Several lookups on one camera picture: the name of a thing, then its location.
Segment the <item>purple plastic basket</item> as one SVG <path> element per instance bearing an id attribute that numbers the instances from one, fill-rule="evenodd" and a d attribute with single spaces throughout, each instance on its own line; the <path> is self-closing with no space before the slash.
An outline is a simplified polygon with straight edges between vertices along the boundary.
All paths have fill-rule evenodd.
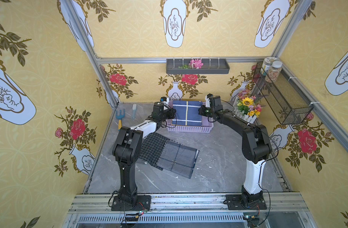
<path id="1" fill-rule="evenodd" d="M 214 127 L 214 123 L 210 122 L 212 119 L 208 120 L 207 117 L 202 116 L 202 126 L 180 126 L 173 125 L 172 119 L 167 121 L 168 131 L 174 132 L 188 132 L 188 133 L 210 133 Z"/>

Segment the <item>navy blue striped pillowcase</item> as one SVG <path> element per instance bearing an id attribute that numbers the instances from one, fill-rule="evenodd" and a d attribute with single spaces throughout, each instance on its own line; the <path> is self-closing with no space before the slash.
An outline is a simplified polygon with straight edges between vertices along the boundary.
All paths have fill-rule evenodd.
<path id="1" fill-rule="evenodd" d="M 202 116 L 199 115 L 202 102 L 174 100 L 172 106 L 176 110 L 173 125 L 202 126 Z"/>

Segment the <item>black grid pillowcase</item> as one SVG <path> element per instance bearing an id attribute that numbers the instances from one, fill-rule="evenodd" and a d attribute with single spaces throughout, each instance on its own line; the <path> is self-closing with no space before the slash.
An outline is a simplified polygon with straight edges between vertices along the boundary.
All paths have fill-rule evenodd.
<path id="1" fill-rule="evenodd" d="M 139 158 L 162 171 L 157 163 L 167 141 L 170 139 L 161 134 L 150 133 L 142 143 Z"/>

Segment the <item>grey checked pillowcase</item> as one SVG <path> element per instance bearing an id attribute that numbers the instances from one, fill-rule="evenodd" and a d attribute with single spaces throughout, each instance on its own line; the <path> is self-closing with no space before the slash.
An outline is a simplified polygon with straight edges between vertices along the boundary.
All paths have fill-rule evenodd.
<path id="1" fill-rule="evenodd" d="M 191 179 L 198 155 L 198 149 L 167 141 L 158 159 L 157 166 Z"/>

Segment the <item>yellow pillowcase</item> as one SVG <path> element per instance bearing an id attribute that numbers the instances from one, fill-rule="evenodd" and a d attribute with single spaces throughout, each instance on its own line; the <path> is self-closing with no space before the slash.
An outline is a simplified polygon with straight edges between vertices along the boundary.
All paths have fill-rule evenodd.
<path id="1" fill-rule="evenodd" d="M 175 110 L 173 108 L 170 109 L 171 119 L 175 118 Z"/>

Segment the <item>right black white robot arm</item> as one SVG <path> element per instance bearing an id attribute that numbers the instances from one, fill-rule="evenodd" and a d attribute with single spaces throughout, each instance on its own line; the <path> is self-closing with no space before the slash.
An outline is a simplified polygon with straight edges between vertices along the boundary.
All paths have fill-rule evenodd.
<path id="1" fill-rule="evenodd" d="M 242 186 L 240 202 L 244 208 L 264 204 L 262 179 L 264 165 L 273 151 L 267 129 L 264 125 L 246 122 L 233 111 L 224 109 L 219 96 L 208 94 L 199 115 L 224 124 L 242 137 L 242 153 L 246 159 L 246 177 Z"/>

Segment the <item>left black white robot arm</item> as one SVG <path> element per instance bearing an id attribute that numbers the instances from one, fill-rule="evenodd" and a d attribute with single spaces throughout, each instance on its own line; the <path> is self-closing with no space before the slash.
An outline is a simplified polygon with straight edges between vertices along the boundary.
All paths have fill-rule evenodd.
<path id="1" fill-rule="evenodd" d="M 112 155 L 115 157 L 120 170 L 120 188 L 114 198 L 112 210 L 115 210 L 119 205 L 132 209 L 137 206 L 135 163 L 141 152 L 143 138 L 161 128 L 164 121 L 175 118 L 176 110 L 168 104 L 169 98 L 162 97 L 159 102 L 154 103 L 152 114 L 144 122 L 120 128 L 112 146 Z"/>

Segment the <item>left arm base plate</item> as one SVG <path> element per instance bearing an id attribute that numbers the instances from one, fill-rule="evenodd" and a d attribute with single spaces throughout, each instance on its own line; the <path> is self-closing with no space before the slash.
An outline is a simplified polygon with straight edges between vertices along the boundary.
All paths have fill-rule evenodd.
<path id="1" fill-rule="evenodd" d="M 151 199 L 150 195 L 138 195 L 132 199 L 124 199 L 123 197 L 115 196 L 110 207 L 112 211 L 149 211 Z"/>

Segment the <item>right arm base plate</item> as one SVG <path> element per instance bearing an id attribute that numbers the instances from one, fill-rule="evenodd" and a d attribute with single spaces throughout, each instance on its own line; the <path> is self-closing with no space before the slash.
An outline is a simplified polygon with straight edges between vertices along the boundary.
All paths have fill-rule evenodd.
<path id="1" fill-rule="evenodd" d="M 266 210 L 265 199 L 261 194 L 226 195 L 223 201 L 228 210 Z"/>

